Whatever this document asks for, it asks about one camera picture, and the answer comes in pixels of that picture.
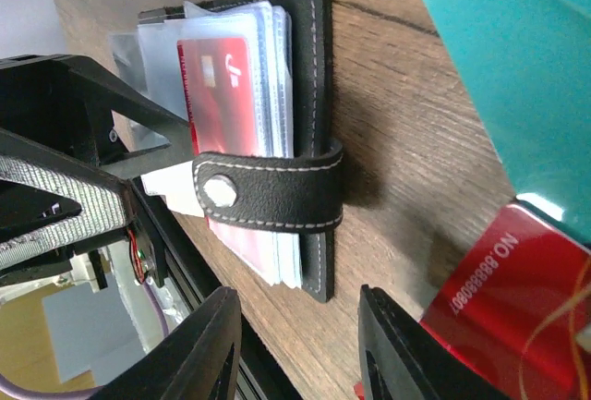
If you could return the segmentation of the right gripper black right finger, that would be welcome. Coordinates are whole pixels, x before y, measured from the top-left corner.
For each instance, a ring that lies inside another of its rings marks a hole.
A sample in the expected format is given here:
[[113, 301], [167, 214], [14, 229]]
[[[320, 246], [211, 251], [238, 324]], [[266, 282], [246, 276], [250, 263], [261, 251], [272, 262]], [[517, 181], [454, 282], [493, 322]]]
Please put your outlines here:
[[505, 399], [449, 353], [379, 287], [358, 304], [361, 386], [366, 399]]

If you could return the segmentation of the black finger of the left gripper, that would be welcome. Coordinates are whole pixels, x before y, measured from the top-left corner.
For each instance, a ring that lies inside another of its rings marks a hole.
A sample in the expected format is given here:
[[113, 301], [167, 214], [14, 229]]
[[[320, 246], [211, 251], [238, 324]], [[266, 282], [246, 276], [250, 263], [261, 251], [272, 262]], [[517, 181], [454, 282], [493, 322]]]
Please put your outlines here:
[[[165, 137], [129, 152], [111, 141], [119, 114]], [[80, 176], [135, 178], [193, 159], [188, 123], [85, 55], [1, 62], [1, 155]]]
[[60, 152], [1, 132], [1, 285], [71, 270], [70, 259], [128, 236], [136, 199], [129, 182], [102, 170], [127, 154], [115, 132], [105, 147]]

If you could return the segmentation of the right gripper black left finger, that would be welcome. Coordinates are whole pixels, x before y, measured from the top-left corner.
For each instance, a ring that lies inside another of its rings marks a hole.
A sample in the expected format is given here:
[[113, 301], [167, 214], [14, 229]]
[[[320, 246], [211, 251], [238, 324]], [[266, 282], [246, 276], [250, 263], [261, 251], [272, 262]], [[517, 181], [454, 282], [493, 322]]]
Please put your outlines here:
[[237, 292], [221, 286], [94, 399], [233, 399], [241, 350]]

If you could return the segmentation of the black leather card holder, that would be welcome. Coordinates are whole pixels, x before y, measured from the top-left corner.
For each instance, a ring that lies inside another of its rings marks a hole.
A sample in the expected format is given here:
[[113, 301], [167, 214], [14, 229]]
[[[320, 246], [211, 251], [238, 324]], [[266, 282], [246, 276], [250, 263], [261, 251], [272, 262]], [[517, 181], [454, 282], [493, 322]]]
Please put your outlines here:
[[[333, 292], [343, 217], [341, 146], [331, 138], [331, 1], [212, 0], [145, 12], [108, 42], [121, 79], [188, 123], [192, 160], [143, 174], [169, 209], [273, 234], [278, 284], [318, 302]], [[259, 154], [196, 154], [177, 42], [244, 37]]]

